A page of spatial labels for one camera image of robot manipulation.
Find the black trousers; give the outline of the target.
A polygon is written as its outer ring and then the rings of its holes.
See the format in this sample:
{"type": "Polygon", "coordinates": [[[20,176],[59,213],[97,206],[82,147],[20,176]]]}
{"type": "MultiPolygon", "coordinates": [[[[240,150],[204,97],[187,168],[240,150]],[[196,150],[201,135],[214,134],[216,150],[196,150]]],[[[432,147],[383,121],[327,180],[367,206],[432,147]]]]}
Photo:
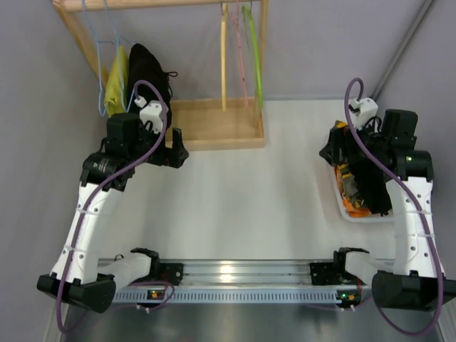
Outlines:
{"type": "Polygon", "coordinates": [[[173,95],[170,77],[177,76],[177,72],[164,71],[157,58],[141,43],[134,44],[130,50],[128,71],[127,112],[140,115],[140,108],[134,103],[139,96],[144,97],[147,102],[158,100],[162,105],[168,106],[166,115],[169,128],[172,123],[170,101],[173,95]]]}

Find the light blue wire hanger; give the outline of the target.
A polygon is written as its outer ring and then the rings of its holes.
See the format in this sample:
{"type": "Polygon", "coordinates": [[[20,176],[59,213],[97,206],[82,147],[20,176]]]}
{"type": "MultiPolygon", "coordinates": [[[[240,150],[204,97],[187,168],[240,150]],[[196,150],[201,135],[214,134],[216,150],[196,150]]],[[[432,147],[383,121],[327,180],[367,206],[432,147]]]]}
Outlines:
{"type": "Polygon", "coordinates": [[[129,102],[126,94],[126,83],[129,74],[129,57],[121,41],[124,40],[131,46],[133,42],[119,34],[113,17],[110,14],[107,1],[103,1],[103,6],[115,37],[115,58],[108,76],[104,102],[105,105],[108,105],[108,114],[113,115],[114,113],[125,113],[128,111],[129,102]]]}

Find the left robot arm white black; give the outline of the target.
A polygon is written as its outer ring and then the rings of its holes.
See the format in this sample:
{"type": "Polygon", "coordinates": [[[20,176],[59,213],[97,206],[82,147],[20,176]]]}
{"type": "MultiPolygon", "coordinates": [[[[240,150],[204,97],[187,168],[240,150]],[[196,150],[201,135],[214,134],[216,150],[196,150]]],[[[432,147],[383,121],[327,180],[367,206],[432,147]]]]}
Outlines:
{"type": "Polygon", "coordinates": [[[172,146],[166,146],[168,118],[162,113],[120,113],[108,119],[99,150],[83,162],[66,243],[50,273],[38,278],[39,291],[60,303],[103,313],[131,283],[160,280],[160,257],[150,249],[136,247],[103,268],[98,260],[110,217],[136,167],[147,163],[178,169],[189,156],[178,128],[172,131],[172,146]]]}

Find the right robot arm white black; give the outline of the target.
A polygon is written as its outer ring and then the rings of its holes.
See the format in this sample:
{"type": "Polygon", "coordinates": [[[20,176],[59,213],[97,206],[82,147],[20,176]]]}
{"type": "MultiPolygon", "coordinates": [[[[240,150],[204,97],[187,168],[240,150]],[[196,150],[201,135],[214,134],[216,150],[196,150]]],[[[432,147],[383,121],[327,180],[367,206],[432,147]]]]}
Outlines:
{"type": "Polygon", "coordinates": [[[334,253],[344,272],[371,287],[382,309],[436,311],[455,298],[455,281],[445,276],[435,246],[432,158],[415,148],[417,123],[417,114],[407,110],[370,115],[353,130],[337,120],[319,152],[333,168],[342,198],[369,214],[392,217],[392,265],[362,248],[334,253]]]}

